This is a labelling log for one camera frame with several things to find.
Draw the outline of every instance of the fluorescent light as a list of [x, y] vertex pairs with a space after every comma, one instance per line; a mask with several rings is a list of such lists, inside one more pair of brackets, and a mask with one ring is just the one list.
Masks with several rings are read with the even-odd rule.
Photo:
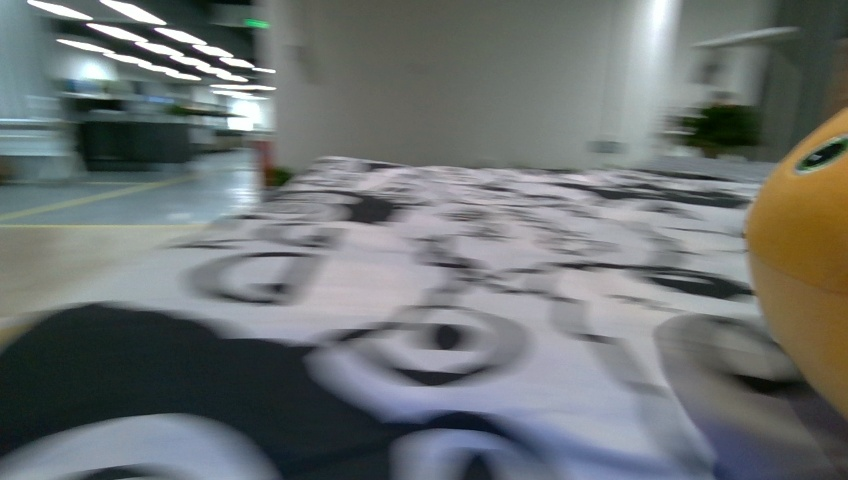
[[174, 50], [173, 48], [167, 45], [147, 42], [135, 42], [135, 44], [145, 50], [150, 50], [151, 52], [158, 53], [160, 55], [170, 55], [172, 57], [181, 57], [183, 55], [183, 52], [179, 50]]
[[129, 55], [118, 55], [117, 53], [105, 53], [104, 57], [111, 58], [112, 60], [117, 60], [119, 62], [124, 63], [132, 63], [133, 65], [149, 65], [150, 62], [147, 60], [142, 60], [140, 58], [131, 57]]
[[248, 62], [247, 60], [240, 60], [238, 58], [222, 57], [221, 61], [226, 63], [227, 65], [232, 65], [234, 67], [253, 68], [252, 63]]
[[79, 48], [80, 50], [87, 50], [89, 52], [97, 52], [97, 53], [112, 53], [112, 50], [108, 50], [103, 47], [98, 47], [97, 45], [93, 45], [91, 43], [86, 42], [76, 42], [74, 40], [65, 40], [64, 38], [59, 38], [56, 40], [59, 43], [64, 43], [65, 45], [69, 45], [74, 48]]
[[238, 91], [235, 91], [235, 90], [212, 90], [212, 93], [215, 94], [215, 95], [225, 95], [227, 97], [234, 97], [234, 98], [252, 98], [253, 97], [253, 95], [251, 95], [247, 92], [238, 92]]
[[173, 60], [175, 62], [182, 63], [183, 65], [191, 65], [192, 67], [208, 67], [209, 66], [209, 64], [204, 62], [203, 60], [198, 60], [196, 58], [191, 58], [191, 57], [173, 56], [173, 57], [171, 57], [171, 60]]
[[218, 88], [221, 90], [276, 90], [276, 87], [268, 87], [266, 85], [226, 85], [226, 84], [217, 84], [217, 85], [209, 85], [211, 88]]
[[63, 7], [62, 5], [56, 5], [55, 3], [39, 2], [38, 0], [27, 0], [27, 3], [35, 8], [46, 10], [54, 15], [59, 15], [60, 17], [75, 18], [77, 20], [94, 20], [84, 13], [80, 13], [68, 7]]
[[150, 70], [151, 72], [161, 72], [161, 73], [180, 73], [180, 72], [178, 72], [178, 71], [174, 70], [173, 68], [160, 67], [159, 65], [153, 65], [153, 64], [151, 64], [151, 63], [148, 63], [148, 64], [141, 64], [141, 65], [139, 65], [139, 67], [141, 67], [141, 68], [143, 68], [143, 69], [145, 69], [145, 70]]
[[200, 77], [198, 77], [198, 76], [196, 76], [196, 75], [189, 75], [189, 74], [187, 74], [187, 73], [180, 73], [180, 72], [176, 72], [176, 73], [174, 73], [174, 72], [165, 72], [165, 74], [166, 74], [166, 75], [168, 75], [169, 77], [179, 78], [180, 80], [193, 80], [193, 81], [195, 81], [195, 82], [200, 81]]
[[207, 66], [207, 65], [196, 65], [194, 68], [200, 70], [203, 73], [208, 73], [210, 75], [224, 75], [224, 76], [232, 75], [230, 72], [224, 70], [223, 68], [210, 67], [210, 66]]
[[129, 40], [130, 42], [146, 42], [147, 39], [144, 37], [139, 37], [134, 33], [130, 33], [123, 28], [118, 27], [110, 27], [109, 25], [100, 25], [99, 23], [86, 23], [90, 28], [93, 28], [99, 32], [103, 32], [106, 35], [111, 35], [115, 38], [119, 38], [121, 40]]
[[191, 43], [194, 45], [206, 45], [206, 42], [203, 40], [195, 37], [194, 35], [183, 32], [182, 30], [174, 30], [173, 28], [154, 28], [153, 30], [156, 30], [166, 37], [171, 37], [178, 42]]
[[200, 50], [201, 52], [212, 55], [213, 57], [232, 57], [233, 54], [218, 47], [212, 47], [209, 45], [192, 45], [194, 48]]
[[238, 75], [220, 75], [219, 74], [219, 75], [215, 75], [215, 76], [220, 78], [221, 80], [228, 80], [230, 82], [249, 82], [250, 81], [250, 80], [248, 80], [244, 77], [240, 77]]
[[115, 0], [100, 0], [100, 3], [111, 9], [117, 10], [137, 22], [152, 23], [154, 25], [167, 25], [167, 23], [165, 23], [165, 21], [161, 18], [141, 9], [140, 7], [136, 7], [131, 3], [116, 2]]

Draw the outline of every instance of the floor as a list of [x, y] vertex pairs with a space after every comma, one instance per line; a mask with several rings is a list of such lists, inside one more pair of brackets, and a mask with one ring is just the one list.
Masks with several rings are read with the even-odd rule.
[[55, 306], [86, 279], [249, 208], [255, 163], [240, 150], [186, 168], [0, 185], [0, 318]]

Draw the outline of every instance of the plush toy eye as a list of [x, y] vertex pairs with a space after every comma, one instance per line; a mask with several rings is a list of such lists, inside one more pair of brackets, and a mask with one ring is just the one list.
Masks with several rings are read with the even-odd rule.
[[798, 173], [809, 173], [835, 162], [848, 151], [848, 135], [836, 137], [813, 150], [795, 166]]

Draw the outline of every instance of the exit sign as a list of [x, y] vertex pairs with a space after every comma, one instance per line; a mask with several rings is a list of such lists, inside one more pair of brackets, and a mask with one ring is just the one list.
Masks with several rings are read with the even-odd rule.
[[244, 19], [244, 26], [250, 27], [250, 28], [268, 28], [268, 27], [271, 26], [271, 24], [266, 22], [265, 20], [258, 20], [258, 19], [255, 19], [255, 18], [245, 18]]

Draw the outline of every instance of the black and white patterned mat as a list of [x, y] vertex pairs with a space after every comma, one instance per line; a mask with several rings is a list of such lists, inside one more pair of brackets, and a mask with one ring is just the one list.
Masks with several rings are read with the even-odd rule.
[[319, 161], [7, 331], [0, 478], [848, 478], [748, 285], [758, 188]]

